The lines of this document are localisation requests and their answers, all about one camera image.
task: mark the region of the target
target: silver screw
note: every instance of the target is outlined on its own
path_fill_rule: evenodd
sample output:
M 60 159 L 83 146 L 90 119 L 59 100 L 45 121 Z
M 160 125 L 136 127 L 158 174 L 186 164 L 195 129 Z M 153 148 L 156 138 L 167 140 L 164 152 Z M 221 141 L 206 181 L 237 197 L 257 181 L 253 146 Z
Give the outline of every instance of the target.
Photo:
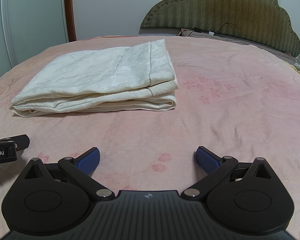
M 103 188 L 103 189 L 97 190 L 96 194 L 99 197 L 109 197 L 112 194 L 112 191 L 107 188 Z
M 200 191 L 197 190 L 196 188 L 188 188 L 183 193 L 189 197 L 196 197 L 197 195 L 200 194 Z

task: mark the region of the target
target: pink bed sheet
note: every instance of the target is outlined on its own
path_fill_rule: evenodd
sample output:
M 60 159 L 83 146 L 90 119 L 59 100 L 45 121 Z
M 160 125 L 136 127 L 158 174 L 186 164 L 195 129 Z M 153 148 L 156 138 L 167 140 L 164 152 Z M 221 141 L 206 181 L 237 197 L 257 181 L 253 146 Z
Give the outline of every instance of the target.
M 17 162 L 0 164 L 0 237 L 9 231 L 2 200 L 33 157 L 55 163 L 95 146 L 101 161 L 92 177 L 114 192 L 182 191 L 205 176 L 194 162 L 195 150 L 203 145 L 241 162 L 265 157 L 293 198 L 288 231 L 300 239 L 300 75 L 255 46 L 165 37 L 179 83 L 174 110 L 31 118 L 8 110 L 12 98 L 57 56 L 161 38 L 95 38 L 55 46 L 0 79 L 0 138 L 25 133 L 31 140 Z

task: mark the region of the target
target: fabric fold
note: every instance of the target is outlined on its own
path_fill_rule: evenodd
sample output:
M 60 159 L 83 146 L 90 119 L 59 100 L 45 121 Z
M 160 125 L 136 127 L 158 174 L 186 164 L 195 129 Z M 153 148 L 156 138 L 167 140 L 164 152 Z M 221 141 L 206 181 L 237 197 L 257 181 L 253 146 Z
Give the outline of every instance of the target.
M 165 40 L 133 47 L 84 50 L 46 65 L 13 98 L 22 117 L 68 112 L 166 111 L 178 81 Z

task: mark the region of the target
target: zigzag pattern headboard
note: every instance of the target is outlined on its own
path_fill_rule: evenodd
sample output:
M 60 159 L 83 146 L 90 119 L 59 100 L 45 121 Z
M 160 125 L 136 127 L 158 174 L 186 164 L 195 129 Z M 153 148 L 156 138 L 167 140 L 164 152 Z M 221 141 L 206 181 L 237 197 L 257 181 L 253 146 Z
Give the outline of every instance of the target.
M 300 40 L 292 30 L 287 12 L 278 0 L 163 0 L 145 16 L 141 28 L 194 27 L 215 32 L 225 22 L 235 24 L 238 37 L 256 41 L 293 56 L 300 53 Z M 225 25 L 219 33 L 237 36 Z

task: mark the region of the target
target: textured blue pad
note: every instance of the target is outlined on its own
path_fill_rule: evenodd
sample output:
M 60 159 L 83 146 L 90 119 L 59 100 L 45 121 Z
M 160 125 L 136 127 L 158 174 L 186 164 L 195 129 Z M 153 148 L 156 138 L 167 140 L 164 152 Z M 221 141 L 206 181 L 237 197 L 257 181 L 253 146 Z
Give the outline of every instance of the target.
M 100 152 L 96 148 L 82 160 L 79 160 L 76 164 L 76 167 L 82 171 L 84 174 L 89 175 L 93 172 L 100 162 Z
M 210 154 L 202 150 L 197 149 L 195 158 L 199 166 L 207 173 L 213 172 L 216 168 L 220 166 L 219 161 L 214 159 Z

